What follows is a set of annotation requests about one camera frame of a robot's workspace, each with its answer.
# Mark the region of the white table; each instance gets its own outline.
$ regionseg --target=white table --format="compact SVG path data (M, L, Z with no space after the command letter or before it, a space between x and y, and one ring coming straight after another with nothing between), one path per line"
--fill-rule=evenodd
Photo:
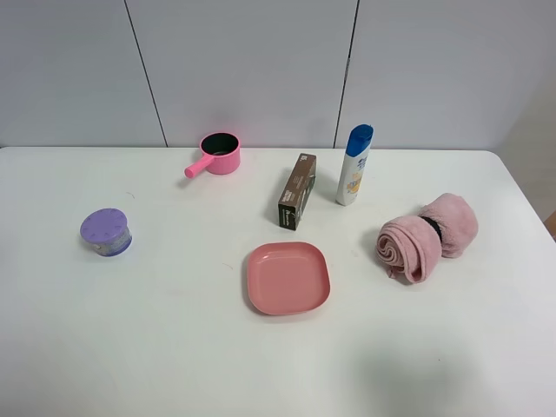
M292 232L277 199L300 151L245 149L234 174L189 181L194 149L0 150L0 415L556 415L556 245L499 158L373 150L344 208L342 151L309 149ZM447 191L477 239L422 284L387 278L380 226ZM104 207L134 236L114 258L79 237ZM320 308L249 306L247 256L280 241L325 255Z

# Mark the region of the square plate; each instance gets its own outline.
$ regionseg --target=square plate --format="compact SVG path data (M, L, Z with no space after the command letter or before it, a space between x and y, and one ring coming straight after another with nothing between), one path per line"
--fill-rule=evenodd
M295 314L319 307L330 294L322 252L305 242L269 243L248 260L249 299L262 313Z

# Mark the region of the white bottle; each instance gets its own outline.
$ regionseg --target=white bottle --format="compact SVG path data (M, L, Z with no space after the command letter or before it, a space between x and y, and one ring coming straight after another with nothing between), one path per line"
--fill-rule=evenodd
M349 134L344 164L341 166L340 183L336 193L336 201L342 206L347 206L355 201L361 185L365 162L367 162L368 150L371 148L373 133L374 130L371 126L361 124Z

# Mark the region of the purple lid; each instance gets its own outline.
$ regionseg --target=purple lid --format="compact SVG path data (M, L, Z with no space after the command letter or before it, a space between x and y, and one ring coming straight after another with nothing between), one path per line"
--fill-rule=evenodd
M117 208L103 208L85 219L81 237L88 243L106 244L115 240L128 226L128 219Z

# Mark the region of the pink saucepan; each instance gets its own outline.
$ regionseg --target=pink saucepan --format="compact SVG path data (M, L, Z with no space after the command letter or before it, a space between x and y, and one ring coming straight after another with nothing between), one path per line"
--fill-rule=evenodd
M240 166L240 140L229 133L213 133L201 141L202 158L185 169L195 178L205 168L212 174L229 174Z

